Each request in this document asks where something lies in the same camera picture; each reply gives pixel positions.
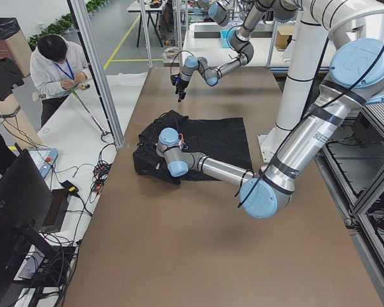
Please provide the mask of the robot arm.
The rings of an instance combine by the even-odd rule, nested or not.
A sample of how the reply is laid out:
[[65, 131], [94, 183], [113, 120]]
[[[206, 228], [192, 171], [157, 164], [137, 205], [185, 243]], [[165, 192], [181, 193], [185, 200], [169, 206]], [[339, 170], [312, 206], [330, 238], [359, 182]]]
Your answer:
[[236, 55], [220, 66], [212, 67], [208, 64], [207, 58], [189, 54], [182, 61], [180, 72], [171, 75], [171, 82], [175, 86], [178, 101], [181, 102], [185, 98], [186, 88], [194, 72], [198, 72], [208, 86], [215, 86], [222, 77], [237, 68], [249, 64], [254, 55], [254, 47], [250, 42], [251, 35], [265, 13], [270, 10], [273, 11], [274, 18], [277, 21], [287, 22], [295, 16], [298, 6], [292, 1], [256, 1], [244, 18], [243, 23], [227, 31], [227, 45]]
[[366, 104], [384, 102], [384, 1], [256, 1], [228, 41], [231, 61], [212, 68], [188, 56], [172, 76], [179, 98], [194, 72], [209, 86], [248, 64], [251, 33], [267, 11], [280, 22], [301, 14], [288, 79], [275, 127], [261, 144], [264, 171], [253, 173], [200, 152], [184, 152], [179, 133], [161, 131], [156, 145], [173, 177], [196, 170], [239, 186], [239, 205], [255, 218], [286, 207], [295, 181], [347, 115]]

